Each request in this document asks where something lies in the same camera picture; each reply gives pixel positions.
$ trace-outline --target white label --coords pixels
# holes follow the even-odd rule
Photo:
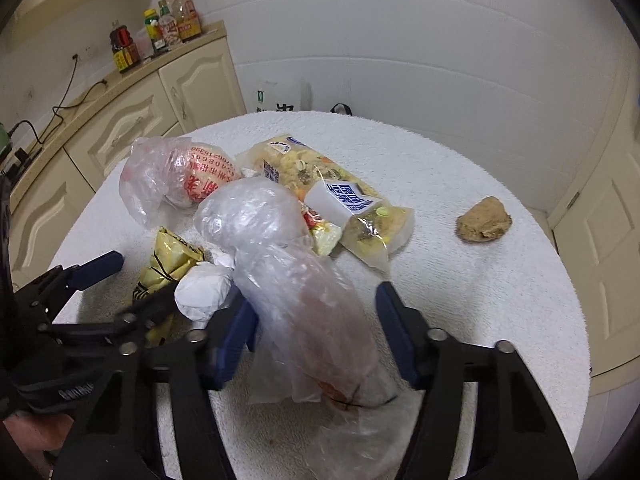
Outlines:
[[[279,141],[270,142],[269,146],[271,146],[277,152],[282,153],[283,155],[291,149],[291,146],[289,146],[286,142]]]
[[[362,214],[382,202],[363,195],[357,184],[340,180],[319,180],[305,196],[305,204],[320,216],[344,229],[355,214]]]

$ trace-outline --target yellow plastic package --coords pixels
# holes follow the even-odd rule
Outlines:
[[[159,288],[179,281],[191,267],[202,261],[204,250],[201,247],[194,247],[161,227],[156,236],[156,245],[149,266],[142,269],[138,284],[133,290],[133,301],[142,300]],[[166,339],[173,320],[174,316],[171,315],[164,323],[147,333],[146,338],[151,346],[157,346]]]
[[[363,262],[388,271],[388,256],[414,230],[414,210],[393,206],[371,186],[291,136],[259,142],[238,164],[282,184],[343,229],[340,243]]]

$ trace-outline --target crumpled white tissue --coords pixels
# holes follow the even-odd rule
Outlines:
[[[228,254],[222,251],[220,253],[214,257],[214,260],[220,263],[224,260],[228,263],[225,258]],[[178,310],[198,325],[209,321],[231,289],[233,259],[228,257],[231,259],[231,267],[225,264],[198,262],[195,267],[189,269],[175,289],[174,298]]]

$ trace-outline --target white towel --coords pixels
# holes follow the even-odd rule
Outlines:
[[[391,281],[404,302],[431,326],[460,341],[492,346],[512,341],[529,366],[574,449],[589,391],[589,349],[584,317],[560,258],[524,206],[498,181],[456,152],[417,134],[360,118],[320,112],[263,112],[193,132],[198,142],[239,153],[256,142],[289,134],[335,160],[384,194],[415,209],[409,243],[392,257]],[[55,256],[52,265],[81,264],[111,250],[125,264],[113,276],[76,294],[58,322],[110,320],[130,299],[140,269],[148,263],[155,231],[128,215],[118,195],[122,165],[107,177]],[[463,243],[454,234],[457,216],[485,196],[497,196],[513,218],[500,240]],[[177,233],[199,243],[189,221]],[[362,299],[386,365],[394,370],[374,310],[379,274],[345,250],[335,257]],[[313,478],[302,455],[330,414],[318,404],[247,406],[251,356],[225,390],[210,394],[222,439],[240,480]],[[460,445],[452,477],[464,473],[472,414],[465,400]],[[167,474],[177,478],[170,446],[172,423],[166,402],[159,424]],[[390,472],[385,478],[393,478]]]

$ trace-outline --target kitchen counter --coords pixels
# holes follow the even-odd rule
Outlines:
[[[35,158],[30,167],[27,168],[24,174],[20,177],[20,180],[15,184],[11,193],[11,212],[15,210],[16,206],[20,203],[20,200],[24,197],[33,181],[53,156],[62,149],[65,143],[102,108],[111,103],[124,91],[135,85],[135,83],[168,63],[178,59],[180,56],[183,56],[184,54],[207,43],[226,37],[225,23],[222,21],[206,25],[204,29],[205,33],[200,38],[191,40],[189,43],[183,43],[182,45],[171,49],[166,54],[162,54],[162,56],[149,59],[126,74],[120,74],[117,70],[114,70],[114,72],[105,77],[107,85],[104,89],[96,87],[92,90],[92,95],[97,95],[97,97],[85,101],[81,107],[76,108],[75,110],[60,110],[60,115],[64,117],[62,126],[57,128],[56,131],[51,134],[50,132],[57,124],[57,121],[54,121],[54,124],[38,135],[41,139],[45,138],[47,140],[45,141],[40,154]],[[84,93],[73,102],[66,104],[66,106],[76,104],[82,99],[83,95]],[[28,147],[27,151],[33,150],[34,146],[35,141]]]

